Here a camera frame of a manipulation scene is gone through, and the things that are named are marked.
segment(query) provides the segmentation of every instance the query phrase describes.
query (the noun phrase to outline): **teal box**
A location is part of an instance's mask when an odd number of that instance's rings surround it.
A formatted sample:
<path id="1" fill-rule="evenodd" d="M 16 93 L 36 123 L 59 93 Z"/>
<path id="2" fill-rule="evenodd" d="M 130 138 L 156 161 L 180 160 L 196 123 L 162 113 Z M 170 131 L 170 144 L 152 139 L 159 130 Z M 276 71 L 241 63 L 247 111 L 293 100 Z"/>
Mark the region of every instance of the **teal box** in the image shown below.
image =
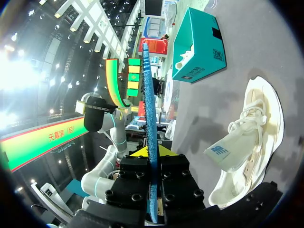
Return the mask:
<path id="1" fill-rule="evenodd" d="M 180 55 L 190 51 L 192 44 L 194 55 L 181 69 L 176 69 L 175 64 L 183 59 Z M 172 78 L 195 82 L 225 67 L 225 50 L 215 17 L 188 8 L 173 45 Z"/>

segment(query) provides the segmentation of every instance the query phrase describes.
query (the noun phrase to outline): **display screen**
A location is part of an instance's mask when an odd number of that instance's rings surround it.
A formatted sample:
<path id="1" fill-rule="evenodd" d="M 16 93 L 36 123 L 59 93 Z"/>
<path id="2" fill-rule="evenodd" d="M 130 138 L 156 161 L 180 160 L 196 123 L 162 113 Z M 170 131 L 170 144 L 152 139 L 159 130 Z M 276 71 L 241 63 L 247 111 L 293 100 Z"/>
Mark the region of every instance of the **display screen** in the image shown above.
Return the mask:
<path id="1" fill-rule="evenodd" d="M 162 14 L 162 0 L 146 0 L 146 15 L 160 16 Z"/>

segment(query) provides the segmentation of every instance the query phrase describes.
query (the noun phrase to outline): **blue sponge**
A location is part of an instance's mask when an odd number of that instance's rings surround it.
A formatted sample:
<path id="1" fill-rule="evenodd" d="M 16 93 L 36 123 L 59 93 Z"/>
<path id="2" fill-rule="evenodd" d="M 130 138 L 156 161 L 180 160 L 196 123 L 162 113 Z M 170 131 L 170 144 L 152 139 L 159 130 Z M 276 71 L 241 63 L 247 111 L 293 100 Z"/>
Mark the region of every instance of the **blue sponge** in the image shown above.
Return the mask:
<path id="1" fill-rule="evenodd" d="M 154 223 L 157 222 L 157 131 L 154 89 L 149 59 L 148 44 L 143 44 L 143 83 L 145 93 L 145 109 L 147 122 L 148 153 L 151 165 L 150 187 L 150 215 Z"/>

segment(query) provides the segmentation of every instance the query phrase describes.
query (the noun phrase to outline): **gray table surface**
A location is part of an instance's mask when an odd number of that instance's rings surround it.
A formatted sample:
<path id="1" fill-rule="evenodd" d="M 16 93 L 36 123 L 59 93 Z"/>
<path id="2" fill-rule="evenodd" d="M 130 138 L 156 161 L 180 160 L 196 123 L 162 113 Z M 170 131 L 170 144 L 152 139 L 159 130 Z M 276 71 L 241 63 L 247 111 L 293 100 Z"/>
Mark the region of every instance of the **gray table surface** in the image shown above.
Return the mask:
<path id="1" fill-rule="evenodd" d="M 170 36 L 169 54 L 162 72 L 172 64 L 172 46 L 187 7 L 216 16 L 223 37 L 227 69 L 194 84 L 180 82 L 177 124 L 172 150 L 186 154 L 190 171 L 205 192 L 204 203 L 218 182 L 220 169 L 203 151 L 225 136 L 239 118 L 251 77 L 269 81 L 281 100 L 284 139 L 275 151 L 264 181 L 275 181 L 286 193 L 300 166 L 303 152 L 298 139 L 304 133 L 304 63 L 286 21 L 266 0 L 181 0 Z"/>

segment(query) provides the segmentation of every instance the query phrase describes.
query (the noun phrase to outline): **shoelace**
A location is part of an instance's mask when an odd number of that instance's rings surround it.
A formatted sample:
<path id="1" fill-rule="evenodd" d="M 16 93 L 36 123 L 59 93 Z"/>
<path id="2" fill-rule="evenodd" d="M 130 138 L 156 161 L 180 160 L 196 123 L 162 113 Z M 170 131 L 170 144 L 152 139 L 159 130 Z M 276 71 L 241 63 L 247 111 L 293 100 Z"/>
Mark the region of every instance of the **shoelace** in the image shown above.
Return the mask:
<path id="1" fill-rule="evenodd" d="M 243 111 L 238 120 L 231 122 L 228 126 L 228 132 L 231 133 L 238 129 L 244 123 L 252 123 L 253 127 L 246 130 L 251 131 L 252 129 L 257 129 L 258 134 L 258 148 L 256 152 L 260 152 L 262 149 L 262 126 L 266 124 L 267 116 L 265 115 L 266 108 L 263 100 L 258 99 L 250 104 L 248 104 Z"/>

